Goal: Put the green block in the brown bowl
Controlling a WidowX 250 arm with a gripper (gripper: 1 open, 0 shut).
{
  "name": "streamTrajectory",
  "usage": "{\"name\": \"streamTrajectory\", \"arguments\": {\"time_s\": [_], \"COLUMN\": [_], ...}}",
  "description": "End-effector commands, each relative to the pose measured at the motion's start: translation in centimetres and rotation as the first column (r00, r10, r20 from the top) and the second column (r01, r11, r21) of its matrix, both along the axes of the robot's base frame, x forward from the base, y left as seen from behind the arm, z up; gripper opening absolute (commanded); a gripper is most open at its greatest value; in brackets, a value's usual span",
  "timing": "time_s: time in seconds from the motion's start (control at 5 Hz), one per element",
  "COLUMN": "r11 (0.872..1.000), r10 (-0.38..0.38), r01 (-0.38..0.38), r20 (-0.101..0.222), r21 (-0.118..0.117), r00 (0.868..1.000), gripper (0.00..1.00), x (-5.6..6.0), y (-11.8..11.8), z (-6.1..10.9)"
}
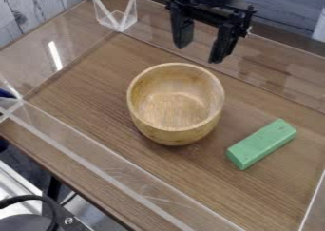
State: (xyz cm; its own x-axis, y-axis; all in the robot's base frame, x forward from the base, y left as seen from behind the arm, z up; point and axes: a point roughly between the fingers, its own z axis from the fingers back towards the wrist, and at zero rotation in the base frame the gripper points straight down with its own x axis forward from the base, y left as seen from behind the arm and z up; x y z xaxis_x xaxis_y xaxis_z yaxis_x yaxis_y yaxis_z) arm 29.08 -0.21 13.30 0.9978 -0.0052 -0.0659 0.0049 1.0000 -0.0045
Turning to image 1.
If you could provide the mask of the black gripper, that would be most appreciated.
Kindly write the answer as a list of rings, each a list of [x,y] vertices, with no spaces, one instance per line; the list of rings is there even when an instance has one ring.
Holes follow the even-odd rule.
[[[219,27],[208,62],[220,63],[233,53],[238,37],[246,37],[250,33],[251,18],[257,13],[254,6],[241,0],[167,0],[166,7],[170,9],[172,4],[195,20]],[[182,49],[192,41],[194,22],[176,10],[170,13],[170,19],[172,41],[175,47]]]

